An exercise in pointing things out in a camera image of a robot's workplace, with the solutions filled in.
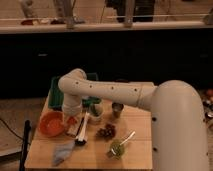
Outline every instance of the black cabinet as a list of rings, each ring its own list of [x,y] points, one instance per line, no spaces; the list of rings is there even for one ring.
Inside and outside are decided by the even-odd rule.
[[[213,86],[213,29],[0,35],[0,97],[46,96],[74,68],[118,78]]]

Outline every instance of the small object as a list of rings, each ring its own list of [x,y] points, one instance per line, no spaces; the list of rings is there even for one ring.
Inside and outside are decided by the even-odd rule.
[[[105,129],[100,128],[97,132],[98,137],[103,137],[106,140],[112,139],[116,134],[115,126],[112,124],[106,124]]]
[[[84,145],[86,143],[86,126],[87,126],[87,122],[89,119],[89,113],[86,112],[85,116],[84,116],[84,122],[83,122],[83,126],[81,128],[80,133],[77,135],[76,140],[75,140],[75,144],[76,145]]]
[[[80,129],[81,129],[83,121],[84,121],[84,118],[80,119],[80,117],[77,117],[77,116],[75,117],[75,122],[68,120],[70,127],[69,127],[68,131],[66,132],[67,135],[70,135],[72,137],[76,137],[78,135]]]
[[[101,122],[101,114],[103,113],[103,107],[100,104],[92,103],[89,106],[90,119],[89,123],[99,124]]]
[[[127,138],[125,138],[122,142],[119,140],[114,140],[110,145],[110,150],[107,152],[108,157],[116,156],[120,158],[124,152],[124,143],[126,143],[129,139],[131,139],[135,135],[135,131],[133,131]]]
[[[203,101],[203,106],[209,107],[210,105],[211,105],[211,101],[210,100],[204,100]]]
[[[212,97],[212,96],[213,96],[213,89],[208,89],[208,90],[206,91],[206,95],[207,95],[208,97]]]
[[[39,21],[38,20],[31,20],[31,19],[27,19],[21,22],[21,25],[38,25]]]
[[[71,141],[68,144],[56,146],[53,152],[52,166],[58,166],[66,158],[68,158],[74,147],[75,147],[74,141]]]
[[[213,118],[213,111],[208,111],[205,113],[205,116],[208,118],[208,119],[212,119]]]
[[[116,117],[116,118],[119,118],[123,108],[124,108],[123,104],[113,102],[112,103],[113,116]]]

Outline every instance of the red object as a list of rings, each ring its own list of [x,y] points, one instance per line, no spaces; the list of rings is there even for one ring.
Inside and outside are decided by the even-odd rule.
[[[57,136],[65,131],[63,125],[63,113],[60,111],[50,111],[42,116],[39,123],[39,130],[47,137]]]
[[[207,95],[208,97],[213,97],[213,89],[208,89],[208,90],[206,91],[206,95]]]

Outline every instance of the food item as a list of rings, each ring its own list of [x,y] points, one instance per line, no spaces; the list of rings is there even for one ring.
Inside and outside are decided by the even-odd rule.
[[[123,144],[120,145],[120,144],[121,144],[121,141],[115,139],[110,145],[110,149],[113,150],[113,154],[118,158],[120,158],[125,152],[124,145]]]
[[[100,128],[97,132],[98,137],[103,137],[106,140],[112,139],[116,134],[115,126],[112,124],[106,124],[105,128]]]

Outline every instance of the small bowl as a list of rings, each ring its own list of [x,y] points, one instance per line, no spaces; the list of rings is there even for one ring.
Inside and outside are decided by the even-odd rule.
[[[39,131],[47,137],[63,133],[65,131],[63,113],[60,111],[47,112],[40,120]]]

